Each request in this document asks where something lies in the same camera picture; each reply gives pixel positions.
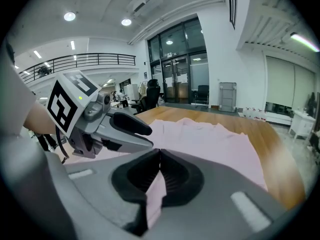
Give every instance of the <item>black cable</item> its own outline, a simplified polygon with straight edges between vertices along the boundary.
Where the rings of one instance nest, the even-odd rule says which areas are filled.
[[[61,149],[62,154],[65,156],[65,158],[62,160],[62,163],[64,164],[65,161],[69,158],[65,148],[62,146],[62,142],[60,139],[60,129],[58,126],[55,126],[55,134],[56,134],[56,140],[58,141],[58,145]]]

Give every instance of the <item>round ceiling light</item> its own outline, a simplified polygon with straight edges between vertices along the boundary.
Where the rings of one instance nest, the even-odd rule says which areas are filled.
[[[72,12],[72,11],[67,12],[67,13],[64,15],[64,19],[65,19],[67,22],[73,21],[75,18],[76,18],[76,15],[75,15],[75,13]]]
[[[128,18],[125,18],[123,21],[121,21],[121,24],[124,26],[129,26],[131,25],[132,21]]]

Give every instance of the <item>roller shade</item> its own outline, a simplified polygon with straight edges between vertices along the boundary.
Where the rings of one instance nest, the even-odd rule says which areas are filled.
[[[295,68],[290,62],[266,57],[268,92],[266,101],[292,107],[295,90]]]
[[[302,109],[307,106],[312,92],[315,92],[315,73],[301,66],[294,65],[295,85],[292,110]]]

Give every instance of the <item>glass door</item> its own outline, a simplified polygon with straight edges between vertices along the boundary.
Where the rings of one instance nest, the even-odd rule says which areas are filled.
[[[189,103],[189,65],[186,57],[162,64],[165,98],[169,103]]]

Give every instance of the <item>ceiling pipe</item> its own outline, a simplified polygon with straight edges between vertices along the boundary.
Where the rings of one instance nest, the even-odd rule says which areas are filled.
[[[190,3],[187,3],[183,6],[180,6],[164,15],[162,15],[160,18],[156,19],[152,23],[150,23],[148,26],[146,26],[143,30],[141,30],[134,38],[132,38],[128,44],[133,45],[135,42],[140,41],[143,39],[152,28],[157,26],[159,23],[165,22],[169,20],[170,18],[179,15],[183,12],[190,11],[195,8],[203,7],[203,6],[208,6],[212,4],[218,4],[218,3],[225,3],[225,0],[197,0],[193,1]]]

